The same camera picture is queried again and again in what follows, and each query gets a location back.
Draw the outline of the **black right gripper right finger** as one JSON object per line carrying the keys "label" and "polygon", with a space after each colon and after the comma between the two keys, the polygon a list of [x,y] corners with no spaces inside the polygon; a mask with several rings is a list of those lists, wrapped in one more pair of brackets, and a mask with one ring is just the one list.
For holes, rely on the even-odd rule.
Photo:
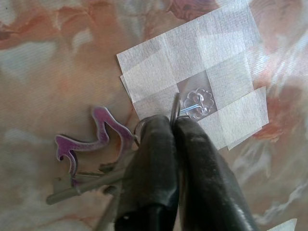
{"label": "black right gripper right finger", "polygon": [[174,124],[182,164],[182,231],[258,231],[239,183],[201,126],[188,117]]}

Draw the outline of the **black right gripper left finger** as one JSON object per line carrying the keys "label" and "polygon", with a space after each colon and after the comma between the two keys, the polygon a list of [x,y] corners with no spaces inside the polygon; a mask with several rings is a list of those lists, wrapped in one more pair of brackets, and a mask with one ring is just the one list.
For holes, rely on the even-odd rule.
{"label": "black right gripper left finger", "polygon": [[147,118],[126,169],[115,231],[173,231],[179,202],[175,138],[164,115]]}

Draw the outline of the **clear adhesive flower hook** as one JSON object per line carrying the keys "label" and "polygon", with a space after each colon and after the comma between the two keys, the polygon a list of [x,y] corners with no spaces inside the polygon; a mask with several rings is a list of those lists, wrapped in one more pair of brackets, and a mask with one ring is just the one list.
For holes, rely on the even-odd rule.
{"label": "clear adhesive flower hook", "polygon": [[199,73],[177,84],[180,92],[180,115],[199,121],[217,111],[206,73]]}

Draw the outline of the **key bunch with purple charm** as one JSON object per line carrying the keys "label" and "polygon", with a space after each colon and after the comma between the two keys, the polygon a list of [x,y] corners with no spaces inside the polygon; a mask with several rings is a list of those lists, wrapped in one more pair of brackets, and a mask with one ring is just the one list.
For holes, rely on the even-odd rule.
{"label": "key bunch with purple charm", "polygon": [[[180,96],[176,94],[171,116],[168,117],[171,129],[179,114]],[[92,117],[97,128],[97,139],[95,141],[83,142],[65,135],[57,135],[55,137],[57,145],[56,157],[58,160],[68,158],[70,170],[67,177],[55,182],[53,186],[54,193],[47,197],[46,202],[49,205],[53,205],[87,191],[104,188],[104,192],[110,194],[112,199],[97,224],[96,231],[105,231],[108,224],[115,224],[124,175],[139,148],[141,129],[148,117],[141,120],[136,126],[136,129],[140,131],[139,134],[131,132],[125,126],[118,123],[106,107],[94,107]],[[106,127],[112,128],[120,137],[121,146],[117,160],[111,164],[101,165],[98,174],[79,172],[76,152],[92,152],[107,146],[109,136]]]}

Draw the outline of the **white paper tape strip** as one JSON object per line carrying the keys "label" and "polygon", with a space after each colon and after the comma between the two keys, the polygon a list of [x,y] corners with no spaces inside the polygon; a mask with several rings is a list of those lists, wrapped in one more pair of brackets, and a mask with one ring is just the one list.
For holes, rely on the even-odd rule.
{"label": "white paper tape strip", "polygon": [[217,109],[253,91],[248,60],[240,53],[206,70]]}
{"label": "white paper tape strip", "polygon": [[246,2],[236,1],[117,55],[123,74],[191,76],[260,42]]}
{"label": "white paper tape strip", "polygon": [[175,94],[179,92],[176,83],[164,86],[163,83],[152,80],[152,76],[134,77],[128,72],[128,77],[120,76],[122,84],[130,97],[132,105],[140,120],[162,114],[170,117]]}
{"label": "white paper tape strip", "polygon": [[218,150],[232,149],[268,123],[265,86],[198,121]]}

